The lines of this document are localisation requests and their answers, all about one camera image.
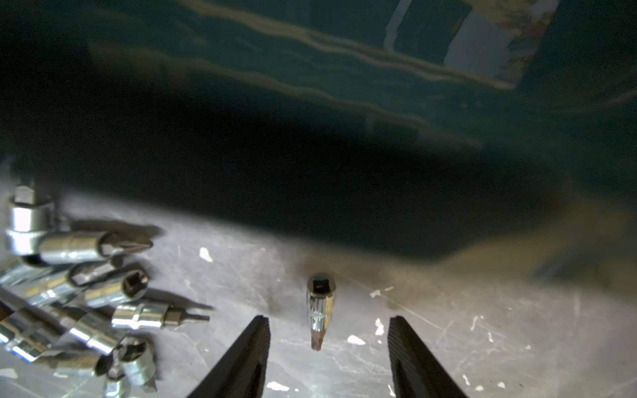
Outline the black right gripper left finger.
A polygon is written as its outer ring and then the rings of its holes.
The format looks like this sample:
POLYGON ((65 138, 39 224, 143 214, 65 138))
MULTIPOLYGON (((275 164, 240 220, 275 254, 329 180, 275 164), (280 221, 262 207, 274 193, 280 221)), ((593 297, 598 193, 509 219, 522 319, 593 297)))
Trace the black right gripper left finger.
POLYGON ((188 398, 260 398, 270 352, 270 323, 255 316, 188 398))

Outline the teal plastic storage box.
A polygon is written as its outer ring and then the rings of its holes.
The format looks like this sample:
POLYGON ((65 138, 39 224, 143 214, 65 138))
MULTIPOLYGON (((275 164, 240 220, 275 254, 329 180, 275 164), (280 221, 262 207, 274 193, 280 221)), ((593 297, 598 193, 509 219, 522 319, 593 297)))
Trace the teal plastic storage box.
POLYGON ((4 1, 1 155, 455 273, 636 295, 633 1, 4 1))

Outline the chrome bit lower pile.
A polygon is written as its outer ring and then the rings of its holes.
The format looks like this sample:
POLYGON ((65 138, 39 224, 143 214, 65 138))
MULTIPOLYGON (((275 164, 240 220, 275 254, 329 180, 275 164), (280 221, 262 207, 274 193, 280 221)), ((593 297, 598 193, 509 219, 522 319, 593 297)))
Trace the chrome bit lower pile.
POLYGON ((126 331, 112 328, 111 321, 99 312, 58 305, 47 305, 43 309, 74 339, 103 355, 111 355, 127 337, 126 331))

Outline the chrome bit pile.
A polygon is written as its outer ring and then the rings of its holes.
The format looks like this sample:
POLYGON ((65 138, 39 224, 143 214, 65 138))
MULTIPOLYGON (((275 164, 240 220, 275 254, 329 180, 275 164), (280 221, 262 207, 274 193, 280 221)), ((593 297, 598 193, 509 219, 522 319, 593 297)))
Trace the chrome bit pile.
POLYGON ((58 305, 47 305, 43 309, 74 339, 103 355, 111 355, 127 337, 126 331, 112 328, 111 321, 99 312, 58 305))
POLYGON ((156 364, 152 344, 143 338, 127 338, 117 354, 124 374, 133 386, 156 393, 156 364))

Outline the chrome bit bottom pile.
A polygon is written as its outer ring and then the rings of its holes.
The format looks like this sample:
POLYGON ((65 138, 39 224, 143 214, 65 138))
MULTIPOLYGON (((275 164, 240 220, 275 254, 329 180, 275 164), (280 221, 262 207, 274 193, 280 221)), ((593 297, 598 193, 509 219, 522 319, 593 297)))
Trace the chrome bit bottom pile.
POLYGON ((143 338, 127 338, 117 354, 124 374, 133 386, 156 393, 156 364, 152 344, 143 338))

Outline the chrome bit with brown tip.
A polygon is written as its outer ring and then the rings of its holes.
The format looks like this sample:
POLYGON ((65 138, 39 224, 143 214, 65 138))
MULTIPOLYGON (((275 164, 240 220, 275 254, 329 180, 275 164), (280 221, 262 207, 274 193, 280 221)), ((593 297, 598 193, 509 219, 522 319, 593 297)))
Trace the chrome bit with brown tip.
POLYGON ((332 321, 336 284, 331 275, 312 275, 307 284, 308 318, 311 330, 311 348, 320 351, 325 334, 332 321))

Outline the chrome hex bit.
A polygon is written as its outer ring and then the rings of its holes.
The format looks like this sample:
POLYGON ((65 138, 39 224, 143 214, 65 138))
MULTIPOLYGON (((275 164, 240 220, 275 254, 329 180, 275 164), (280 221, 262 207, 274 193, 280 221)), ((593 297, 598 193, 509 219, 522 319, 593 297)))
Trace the chrome hex bit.
POLYGON ((161 330, 178 328, 189 323, 209 323, 206 315, 188 313, 169 303, 140 301, 123 303, 112 314, 110 324, 113 328, 126 330, 161 330))

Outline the chrome socket adapter bit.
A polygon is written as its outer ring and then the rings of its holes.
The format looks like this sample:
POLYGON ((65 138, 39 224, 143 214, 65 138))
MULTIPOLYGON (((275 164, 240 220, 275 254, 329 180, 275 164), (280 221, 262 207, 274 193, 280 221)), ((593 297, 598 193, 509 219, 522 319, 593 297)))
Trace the chrome socket adapter bit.
POLYGON ((56 230, 56 207, 51 197, 40 196, 34 187, 18 185, 8 200, 7 248, 17 256, 38 253, 41 241, 56 230))

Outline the chrome phillips bit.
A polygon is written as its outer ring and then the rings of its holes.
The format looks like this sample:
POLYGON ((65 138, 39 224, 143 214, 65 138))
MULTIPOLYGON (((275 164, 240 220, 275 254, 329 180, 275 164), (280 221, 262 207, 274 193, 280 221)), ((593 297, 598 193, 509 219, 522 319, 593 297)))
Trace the chrome phillips bit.
POLYGON ((57 232, 42 240, 38 255, 48 265, 81 264, 140 253, 152 247, 150 240, 136 240, 115 232, 57 232))

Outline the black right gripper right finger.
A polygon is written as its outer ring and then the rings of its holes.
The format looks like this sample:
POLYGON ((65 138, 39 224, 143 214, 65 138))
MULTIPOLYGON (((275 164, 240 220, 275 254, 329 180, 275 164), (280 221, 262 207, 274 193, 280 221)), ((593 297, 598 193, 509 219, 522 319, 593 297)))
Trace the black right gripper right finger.
POLYGON ((467 398, 402 316, 390 319, 388 353, 397 397, 467 398))

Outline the chrome bit dark square socket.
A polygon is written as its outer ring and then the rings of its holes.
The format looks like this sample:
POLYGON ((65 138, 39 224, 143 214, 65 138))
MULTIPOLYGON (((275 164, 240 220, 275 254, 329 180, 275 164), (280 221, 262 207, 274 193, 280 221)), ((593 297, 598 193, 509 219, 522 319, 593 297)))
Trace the chrome bit dark square socket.
POLYGON ((149 277, 142 270, 132 270, 91 285, 79 297, 88 308, 117 306, 141 299, 149 287, 149 277))

